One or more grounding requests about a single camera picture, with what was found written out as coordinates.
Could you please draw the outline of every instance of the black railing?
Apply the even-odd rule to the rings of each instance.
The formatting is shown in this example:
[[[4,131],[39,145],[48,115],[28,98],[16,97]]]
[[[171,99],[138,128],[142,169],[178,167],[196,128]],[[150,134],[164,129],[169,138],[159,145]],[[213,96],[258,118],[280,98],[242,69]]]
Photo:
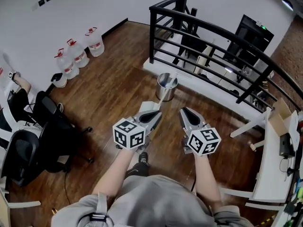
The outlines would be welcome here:
[[[200,19],[197,19],[195,17],[196,9],[192,9],[192,11],[190,13],[189,9],[186,6],[186,1],[187,0],[165,0],[163,2],[160,2],[160,3],[150,7],[150,12],[151,12],[150,63],[153,63],[154,61],[159,61],[159,62],[162,62],[162,63],[167,64],[169,66],[172,66],[172,67],[174,67],[178,70],[184,71],[184,72],[186,72],[186,73],[188,73],[192,76],[200,78],[201,80],[206,81],[206,82],[212,84],[213,86],[216,86],[216,87],[220,88],[221,90],[235,96],[237,98],[236,103],[239,104],[241,102],[245,102],[245,103],[254,107],[255,109],[257,109],[260,112],[263,112],[264,108],[257,107],[251,101],[246,100],[246,98],[248,96],[251,96],[259,104],[271,107],[268,100],[265,101],[264,98],[259,97],[256,93],[256,92],[263,92],[263,94],[266,95],[268,98],[271,98],[274,101],[277,100],[277,98],[273,94],[271,94],[270,92],[268,92],[268,90],[266,90],[265,88],[263,88],[261,86],[263,81],[267,81],[271,85],[273,85],[273,87],[275,87],[282,95],[284,95],[296,107],[297,110],[299,110],[299,111],[301,110],[300,106],[281,87],[279,87],[275,82],[273,82],[269,78],[270,73],[272,71],[274,71],[275,73],[280,75],[281,78],[283,78],[283,80],[285,82],[287,82],[290,85],[290,87],[298,94],[299,98],[301,100],[303,100],[303,91],[298,86],[298,84],[282,68],[280,68],[275,62],[273,62],[262,51],[260,51],[259,49],[257,49],[256,47],[254,47],[253,45],[248,43],[247,41],[241,39],[237,35],[231,33],[230,31],[228,31],[226,29],[223,29],[219,26],[216,26],[216,25],[213,25],[211,23],[208,23],[208,22],[202,21]],[[165,8],[166,6],[168,6],[168,5],[170,5],[174,2],[176,3],[176,6],[175,6],[174,9]],[[162,21],[166,17],[170,18],[166,23],[164,23],[163,25],[158,24],[160,21]],[[263,61],[267,65],[267,67],[265,68],[265,70],[263,72],[261,72],[261,71],[257,70],[253,65],[249,64],[248,62],[239,58],[238,56],[226,51],[225,49],[223,49],[223,48],[221,48],[221,47],[219,47],[219,46],[217,46],[213,43],[210,43],[208,41],[205,41],[205,40],[199,38],[199,36],[196,33],[198,27],[206,29],[208,31],[211,31],[211,32],[213,32],[217,35],[220,35],[220,36],[230,40],[231,43],[237,44],[242,49],[252,53],[258,59]],[[173,42],[171,40],[168,40],[166,38],[162,38],[161,36],[158,36],[158,31],[160,31],[160,30],[170,31],[172,34],[174,34],[174,33],[180,34],[180,35],[183,36],[183,38],[187,38],[187,39],[192,40],[192,41],[199,41],[200,43],[204,43],[205,45],[211,46],[213,49],[212,49],[212,51],[209,55],[206,55],[206,54],[202,53],[201,51],[197,50],[196,48],[193,48],[191,46],[191,43],[178,44],[176,42]],[[187,51],[187,52],[190,52],[190,53],[195,53],[197,55],[200,55],[200,56],[207,59],[206,64],[205,64],[205,66],[201,66],[201,65],[197,64],[196,62],[193,62],[193,61],[189,60],[188,58],[182,57],[180,53],[179,54],[173,54],[173,53],[165,51],[165,50],[163,50],[159,47],[155,47],[154,46],[155,45],[155,40],[156,41],[161,41],[162,43],[169,43],[171,45],[177,46],[182,51]],[[235,68],[232,68],[228,63],[224,63],[225,62],[224,60],[218,60],[218,59],[214,58],[213,54],[214,54],[215,50],[223,52],[224,54],[229,55],[233,59],[236,59],[238,62],[242,63],[246,68],[249,68],[252,71],[254,71],[255,73],[257,73],[258,78],[256,80],[251,80],[249,77],[247,77],[241,71],[237,71]],[[177,64],[175,62],[171,63],[171,62],[165,61],[163,59],[157,58],[157,57],[155,57],[155,52],[161,52],[161,53],[167,54],[169,56],[174,57],[175,58],[174,61],[182,60],[182,61],[185,61],[189,64],[192,64],[192,65],[194,65],[194,66],[196,66],[196,67],[198,67],[202,70],[205,70],[209,73],[212,73],[213,75],[219,77],[221,80],[227,81],[228,83],[232,84],[236,88],[242,90],[243,93],[241,95],[238,95],[234,91],[230,91],[230,90],[226,89],[225,87],[222,87],[219,84],[212,82],[211,80],[209,80],[208,78],[206,78],[204,76],[195,74],[192,71],[189,71],[189,70],[187,70],[183,67],[177,66]],[[212,62],[214,62],[214,63],[216,63],[216,64],[218,64],[222,67],[225,67],[226,69],[228,69],[230,71],[232,71],[239,78],[248,81],[251,85],[248,88],[244,88],[239,83],[237,83],[233,80],[230,80],[227,77],[225,77],[224,75],[221,75],[221,74],[211,70],[207,66],[210,61],[212,61]]]

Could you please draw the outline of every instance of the cube with fiducial markers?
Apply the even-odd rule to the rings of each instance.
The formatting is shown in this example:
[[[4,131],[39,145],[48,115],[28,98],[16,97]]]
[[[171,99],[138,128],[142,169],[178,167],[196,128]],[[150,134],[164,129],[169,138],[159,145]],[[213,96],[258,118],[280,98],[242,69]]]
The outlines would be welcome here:
[[[114,142],[125,149],[134,149],[145,144],[146,129],[127,119],[113,126]]]
[[[187,145],[198,156],[214,153],[221,142],[215,128],[191,131]]]

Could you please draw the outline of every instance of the brown wood floor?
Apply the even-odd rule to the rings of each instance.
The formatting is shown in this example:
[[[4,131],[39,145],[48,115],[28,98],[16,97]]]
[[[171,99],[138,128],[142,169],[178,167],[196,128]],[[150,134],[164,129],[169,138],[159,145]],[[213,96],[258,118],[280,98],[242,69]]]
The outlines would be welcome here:
[[[64,104],[64,113],[75,125],[93,127],[83,136],[79,151],[94,157],[88,164],[74,158],[67,175],[66,188],[71,202],[90,194],[98,179],[110,166],[118,150],[112,140],[112,125],[122,117],[134,115],[142,101],[155,101],[156,77],[143,71],[149,56],[149,27],[127,22],[105,38],[105,52],[91,58],[80,75],[70,80],[66,88],[56,88],[51,98]],[[259,142],[262,134],[256,130],[234,139],[230,133],[245,122],[237,114],[186,88],[178,87],[174,99],[163,105],[163,118],[148,147],[151,174],[162,174],[191,188],[195,178],[194,157],[184,155],[180,146],[183,130],[178,112],[188,106],[200,112],[215,127],[222,142],[210,156],[214,175],[221,186],[252,191],[259,170],[262,151],[252,152],[248,140]],[[41,201],[39,207],[11,211],[13,227],[50,226],[52,208],[68,205],[64,192],[65,173],[43,172],[31,184],[9,188],[9,201]],[[237,204],[242,216],[254,225],[272,216],[274,211],[245,207],[246,199],[227,197],[226,203]]]

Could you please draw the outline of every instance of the light fixture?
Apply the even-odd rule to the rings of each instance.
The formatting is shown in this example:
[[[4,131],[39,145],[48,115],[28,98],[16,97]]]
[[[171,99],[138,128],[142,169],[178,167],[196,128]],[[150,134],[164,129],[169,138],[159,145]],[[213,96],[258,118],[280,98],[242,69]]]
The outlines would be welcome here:
[[[225,67],[225,69],[229,72],[229,73],[232,73],[232,70],[228,69]]]
[[[289,0],[282,0],[285,6],[287,6],[291,11],[294,10],[292,3]]]

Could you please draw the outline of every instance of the shoe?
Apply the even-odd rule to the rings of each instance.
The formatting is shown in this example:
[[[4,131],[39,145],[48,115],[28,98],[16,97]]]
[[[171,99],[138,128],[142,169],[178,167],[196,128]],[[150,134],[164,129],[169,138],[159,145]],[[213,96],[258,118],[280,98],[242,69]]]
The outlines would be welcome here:
[[[63,106],[62,103],[58,103],[57,108],[59,109],[59,111],[60,111],[61,113],[63,113],[64,106]]]
[[[147,152],[144,151],[139,155],[139,162],[142,162],[142,163],[148,165],[148,154],[147,154]]]

